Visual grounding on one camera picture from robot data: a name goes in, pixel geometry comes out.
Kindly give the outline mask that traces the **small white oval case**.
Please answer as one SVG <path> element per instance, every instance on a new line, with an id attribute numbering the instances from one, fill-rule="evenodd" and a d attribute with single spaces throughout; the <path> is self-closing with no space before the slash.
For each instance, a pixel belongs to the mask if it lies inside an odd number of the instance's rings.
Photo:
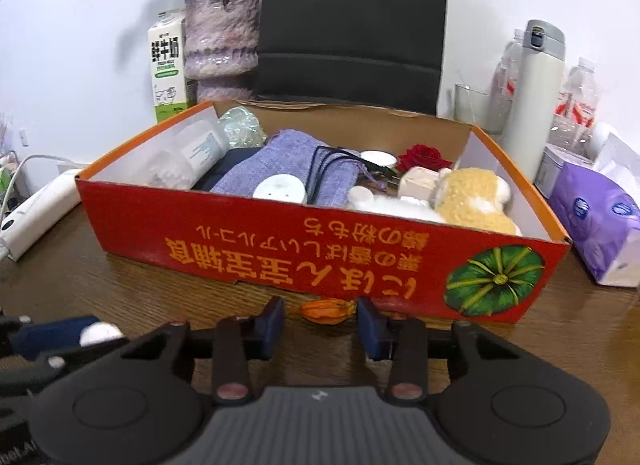
<path id="1" fill-rule="evenodd" d="M 106 341 L 114 341 L 124 337 L 122 331 L 115 325 L 106 322 L 94 322 L 85 327 L 79 335 L 79 345 L 88 347 L 105 343 Z"/>

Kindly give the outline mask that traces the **alpaca plush toy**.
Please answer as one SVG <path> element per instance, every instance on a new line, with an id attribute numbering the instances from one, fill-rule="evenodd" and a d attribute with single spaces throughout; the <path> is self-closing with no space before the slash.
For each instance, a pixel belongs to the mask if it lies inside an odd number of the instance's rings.
<path id="1" fill-rule="evenodd" d="M 347 206 L 355 211 L 399 217 L 418 222 L 434 222 L 510 235 L 522 233 L 506 214 L 512 201 L 509 184 L 491 170 L 477 167 L 439 170 L 432 198 L 383 196 L 363 186 L 347 193 Z"/>

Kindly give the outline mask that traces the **white thermos bottle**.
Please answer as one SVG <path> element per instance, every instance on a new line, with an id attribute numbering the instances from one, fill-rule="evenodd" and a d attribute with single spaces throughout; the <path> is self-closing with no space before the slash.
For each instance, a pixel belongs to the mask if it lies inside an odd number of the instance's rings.
<path id="1" fill-rule="evenodd" d="M 564 68 L 564 33 L 549 22 L 529 20 L 511 114 L 500 140 L 529 181 L 535 179 L 544 155 Z"/>

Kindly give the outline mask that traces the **water bottle left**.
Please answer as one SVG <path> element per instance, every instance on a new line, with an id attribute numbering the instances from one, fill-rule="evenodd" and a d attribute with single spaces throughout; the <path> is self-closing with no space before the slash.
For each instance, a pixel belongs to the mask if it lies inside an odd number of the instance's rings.
<path id="1" fill-rule="evenodd" d="M 492 78 L 486 130 L 494 136 L 502 134 L 511 113 L 518 70 L 523 50 L 524 32 L 516 29 L 512 40 L 504 48 Z"/>

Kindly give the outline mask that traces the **clear glass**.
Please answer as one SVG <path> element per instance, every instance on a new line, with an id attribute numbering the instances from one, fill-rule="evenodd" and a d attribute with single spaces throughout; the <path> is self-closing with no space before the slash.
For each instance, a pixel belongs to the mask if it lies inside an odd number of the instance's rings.
<path id="1" fill-rule="evenodd" d="M 489 108 L 489 95 L 468 85 L 454 86 L 454 118 L 458 122 L 485 127 Z"/>

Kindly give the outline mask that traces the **purple linen bag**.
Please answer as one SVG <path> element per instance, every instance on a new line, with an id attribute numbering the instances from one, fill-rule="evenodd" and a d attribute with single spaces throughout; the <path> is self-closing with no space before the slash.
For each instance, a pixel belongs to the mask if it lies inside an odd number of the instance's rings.
<path id="1" fill-rule="evenodd" d="M 332 153 L 313 136 L 295 129 L 283 129 L 259 152 L 233 167 L 212 192 L 250 198 L 263 180 L 277 174 L 294 175 L 304 184 L 311 177 L 307 196 L 311 196 L 319 184 L 312 204 L 343 207 L 349 189 L 356 185 L 360 166 L 355 161 L 343 159 L 340 153 Z"/>

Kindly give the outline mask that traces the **translucent cotton swab box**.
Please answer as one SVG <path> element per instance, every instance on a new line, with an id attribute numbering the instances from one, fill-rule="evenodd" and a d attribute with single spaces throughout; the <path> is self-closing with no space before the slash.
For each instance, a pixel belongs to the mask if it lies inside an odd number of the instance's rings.
<path id="1" fill-rule="evenodd" d="M 213 104 L 198 104 L 122 146 L 88 179 L 190 190 L 229 148 Z"/>

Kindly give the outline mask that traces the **red cardboard box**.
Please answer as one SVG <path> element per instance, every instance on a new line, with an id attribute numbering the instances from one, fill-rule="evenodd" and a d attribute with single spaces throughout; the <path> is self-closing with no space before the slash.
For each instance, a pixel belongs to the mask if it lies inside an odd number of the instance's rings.
<path id="1" fill-rule="evenodd" d="M 518 234 L 210 192 L 154 189 L 137 169 L 181 129 L 229 109 L 205 102 L 146 129 L 76 179 L 104 251 L 224 282 L 271 285 L 427 317 L 518 321 L 570 249 L 535 187 L 479 128 L 416 112 L 254 102 L 268 134 L 296 129 L 331 146 L 400 154 L 435 148 L 483 167 L 512 191 Z"/>

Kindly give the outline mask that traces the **milk carton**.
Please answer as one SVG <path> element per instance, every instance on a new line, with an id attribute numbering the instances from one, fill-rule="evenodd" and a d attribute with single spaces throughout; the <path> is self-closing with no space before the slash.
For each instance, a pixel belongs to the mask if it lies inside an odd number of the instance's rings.
<path id="1" fill-rule="evenodd" d="M 184 74 L 183 9 L 161 12 L 148 31 L 153 109 L 157 123 L 192 106 L 190 83 Z"/>

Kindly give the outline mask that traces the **water bottle right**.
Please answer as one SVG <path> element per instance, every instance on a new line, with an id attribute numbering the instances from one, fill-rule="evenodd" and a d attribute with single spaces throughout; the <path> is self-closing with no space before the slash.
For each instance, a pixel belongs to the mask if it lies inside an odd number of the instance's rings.
<path id="1" fill-rule="evenodd" d="M 594 64 L 580 58 L 568 72 L 555 104 L 549 144 L 587 156 L 600 100 Z"/>

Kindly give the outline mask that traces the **purple tissue pack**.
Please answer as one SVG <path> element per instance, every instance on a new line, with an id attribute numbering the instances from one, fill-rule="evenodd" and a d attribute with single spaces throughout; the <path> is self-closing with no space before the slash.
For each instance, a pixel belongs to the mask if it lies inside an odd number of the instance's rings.
<path id="1" fill-rule="evenodd" d="M 590 167 L 563 165 L 549 203 L 604 286 L 639 286 L 639 154 L 608 136 Z"/>

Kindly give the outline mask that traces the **round white disc device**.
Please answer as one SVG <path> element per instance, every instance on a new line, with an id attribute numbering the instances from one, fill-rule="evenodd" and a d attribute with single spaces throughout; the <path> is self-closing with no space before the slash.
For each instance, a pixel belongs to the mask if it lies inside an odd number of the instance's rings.
<path id="1" fill-rule="evenodd" d="M 303 181 L 294 175 L 277 174 L 266 178 L 256 187 L 253 199 L 305 204 L 306 187 Z"/>

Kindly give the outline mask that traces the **white yellow plug adapter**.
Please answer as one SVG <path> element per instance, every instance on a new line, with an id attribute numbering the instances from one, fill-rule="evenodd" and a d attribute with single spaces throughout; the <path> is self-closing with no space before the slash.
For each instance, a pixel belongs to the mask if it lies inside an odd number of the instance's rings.
<path id="1" fill-rule="evenodd" d="M 397 195 L 400 198 L 413 198 L 429 201 L 437 187 L 439 173 L 425 167 L 414 166 L 400 178 Z"/>

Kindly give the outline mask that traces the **water bottle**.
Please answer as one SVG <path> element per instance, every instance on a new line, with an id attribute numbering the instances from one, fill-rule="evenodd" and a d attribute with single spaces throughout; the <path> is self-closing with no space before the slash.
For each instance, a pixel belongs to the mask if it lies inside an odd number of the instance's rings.
<path id="1" fill-rule="evenodd" d="M 555 104 L 549 144 L 587 156 L 600 100 L 594 64 L 580 58 L 568 72 Z"/>
<path id="2" fill-rule="evenodd" d="M 511 113 L 518 70 L 523 50 L 524 32 L 516 29 L 512 40 L 504 48 L 492 78 L 486 130 L 494 136 L 502 134 Z"/>

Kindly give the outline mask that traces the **red rose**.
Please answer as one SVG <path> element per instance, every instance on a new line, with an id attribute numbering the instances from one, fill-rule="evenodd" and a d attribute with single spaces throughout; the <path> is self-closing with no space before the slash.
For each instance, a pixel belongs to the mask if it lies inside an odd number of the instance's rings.
<path id="1" fill-rule="evenodd" d="M 442 157 L 440 152 L 425 144 L 415 144 L 398 158 L 396 168 L 398 172 L 407 173 L 413 167 L 423 167 L 427 170 L 439 172 L 450 168 L 452 163 Z"/>

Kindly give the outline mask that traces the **black paper bag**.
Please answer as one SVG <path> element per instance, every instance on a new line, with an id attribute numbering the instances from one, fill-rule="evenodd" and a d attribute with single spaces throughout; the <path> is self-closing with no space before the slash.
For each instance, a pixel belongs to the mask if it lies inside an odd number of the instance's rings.
<path id="1" fill-rule="evenodd" d="M 434 114 L 447 0 L 262 0 L 255 94 Z"/>

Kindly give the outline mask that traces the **orange dried petal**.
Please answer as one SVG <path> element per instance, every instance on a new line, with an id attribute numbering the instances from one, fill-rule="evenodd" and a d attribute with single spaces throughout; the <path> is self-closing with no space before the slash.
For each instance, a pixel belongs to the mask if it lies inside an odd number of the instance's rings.
<path id="1" fill-rule="evenodd" d="M 299 307 L 299 315 L 321 325 L 337 325 L 352 318 L 357 310 L 355 300 L 326 298 L 308 301 Z"/>

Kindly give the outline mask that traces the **white power bank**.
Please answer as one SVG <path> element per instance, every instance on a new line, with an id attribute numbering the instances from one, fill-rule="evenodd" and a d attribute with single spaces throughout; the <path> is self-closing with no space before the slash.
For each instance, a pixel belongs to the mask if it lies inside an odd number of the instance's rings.
<path id="1" fill-rule="evenodd" d="M 76 187 L 79 170 L 66 170 L 41 188 L 3 220 L 1 258 L 20 259 L 32 244 L 80 203 Z"/>

